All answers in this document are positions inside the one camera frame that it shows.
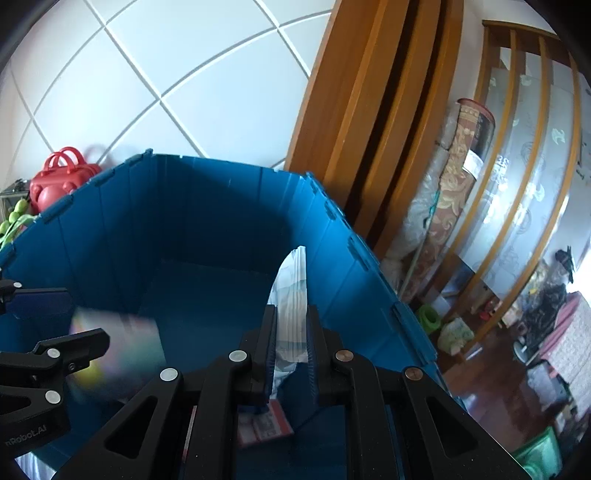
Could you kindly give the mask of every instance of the white tiled wall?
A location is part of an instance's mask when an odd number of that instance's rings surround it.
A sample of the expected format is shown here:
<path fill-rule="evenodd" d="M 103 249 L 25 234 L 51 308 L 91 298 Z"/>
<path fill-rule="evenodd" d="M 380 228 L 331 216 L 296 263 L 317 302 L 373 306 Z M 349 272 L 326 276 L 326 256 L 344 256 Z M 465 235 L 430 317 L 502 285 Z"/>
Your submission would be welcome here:
<path fill-rule="evenodd" d="M 279 167 L 335 0 L 60 0 L 0 77 L 0 186 L 66 145 Z"/>

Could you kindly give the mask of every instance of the red toy bag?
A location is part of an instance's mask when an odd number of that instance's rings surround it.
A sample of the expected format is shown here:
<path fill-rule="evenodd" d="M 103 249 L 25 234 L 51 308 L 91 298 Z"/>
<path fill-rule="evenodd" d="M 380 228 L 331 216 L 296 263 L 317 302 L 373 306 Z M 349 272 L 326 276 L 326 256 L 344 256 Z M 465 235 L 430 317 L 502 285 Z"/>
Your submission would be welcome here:
<path fill-rule="evenodd" d="M 66 154 L 67 152 L 74 154 L 77 164 Z M 60 165 L 60 160 L 64 160 L 66 165 Z M 53 152 L 45 160 L 43 169 L 31 180 L 29 192 L 35 213 L 42 212 L 101 171 L 101 167 L 96 163 L 86 163 L 80 151 L 74 147 L 64 147 L 59 152 Z"/>

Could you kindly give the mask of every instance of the small bolt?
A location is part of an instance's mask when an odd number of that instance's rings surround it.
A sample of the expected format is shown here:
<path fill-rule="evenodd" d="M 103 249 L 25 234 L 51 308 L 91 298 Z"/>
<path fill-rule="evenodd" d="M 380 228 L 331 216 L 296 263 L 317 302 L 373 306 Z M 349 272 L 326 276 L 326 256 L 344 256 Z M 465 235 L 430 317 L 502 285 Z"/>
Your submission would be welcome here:
<path fill-rule="evenodd" d="M 45 392 L 45 399 L 52 405 L 57 405 L 59 402 L 61 402 L 61 396 L 55 390 L 47 390 Z"/>
<path fill-rule="evenodd" d="M 406 375 L 409 380 L 421 380 L 423 377 L 423 370 L 417 367 L 407 368 L 404 375 Z"/>
<path fill-rule="evenodd" d="M 172 382 L 177 377 L 178 372 L 174 368 L 165 368 L 160 372 L 160 380 L 164 380 L 165 382 Z"/>
<path fill-rule="evenodd" d="M 60 351 L 57 348 L 50 348 L 47 351 L 47 355 L 51 358 L 58 358 L 60 356 Z"/>
<path fill-rule="evenodd" d="M 349 350 L 339 350 L 335 353 L 335 357 L 341 362 L 350 362 L 353 359 L 353 352 Z"/>
<path fill-rule="evenodd" d="M 232 360 L 232 362 L 243 362 L 246 360 L 247 356 L 248 355 L 244 350 L 234 350 L 232 353 L 230 353 L 230 355 L 228 355 L 228 358 Z"/>

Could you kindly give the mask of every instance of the blue storage crate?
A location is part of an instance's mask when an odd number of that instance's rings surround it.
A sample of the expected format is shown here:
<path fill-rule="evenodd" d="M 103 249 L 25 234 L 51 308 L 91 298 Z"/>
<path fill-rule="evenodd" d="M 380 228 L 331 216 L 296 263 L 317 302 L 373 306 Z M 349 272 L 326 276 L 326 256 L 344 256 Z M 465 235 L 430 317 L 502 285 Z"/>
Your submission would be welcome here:
<path fill-rule="evenodd" d="M 46 210 L 0 252 L 0 267 L 28 288 L 67 287 L 79 306 L 154 318 L 167 363 L 187 372 L 233 350 L 244 331 L 260 325 L 278 267 L 299 245 L 307 249 L 308 301 L 345 347 L 381 367 L 421 366 L 444 386 L 436 351 L 414 315 L 309 175 L 148 150 Z M 70 318 L 4 315 L 0 350 L 29 351 L 66 335 Z M 298 376 L 290 381 L 291 390 L 301 390 L 293 387 Z M 301 426 L 289 446 L 241 452 L 239 477 L 264 477 L 252 470 L 257 455 L 285 478 L 344 472 L 339 456 L 322 454 L 323 447 L 344 448 L 344 422 L 334 425 L 342 412 L 318 412 L 306 401 L 286 402 L 288 417 Z M 54 468 L 118 408 L 77 404 L 69 395 L 68 402 L 71 433 L 37 452 Z M 327 428 L 332 437 L 310 443 Z"/>

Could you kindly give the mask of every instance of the wooden floor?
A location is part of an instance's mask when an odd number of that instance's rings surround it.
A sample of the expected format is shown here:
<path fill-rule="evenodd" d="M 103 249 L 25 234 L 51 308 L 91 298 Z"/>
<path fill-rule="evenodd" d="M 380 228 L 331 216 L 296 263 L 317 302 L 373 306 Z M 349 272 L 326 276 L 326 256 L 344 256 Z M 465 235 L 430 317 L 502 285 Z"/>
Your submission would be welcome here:
<path fill-rule="evenodd" d="M 512 343 L 507 330 L 494 329 L 474 358 L 449 369 L 440 366 L 447 370 L 444 377 L 452 394 L 462 398 L 472 417 L 509 452 L 551 422 L 551 412 L 542 413 L 527 385 L 525 365 L 513 358 Z"/>

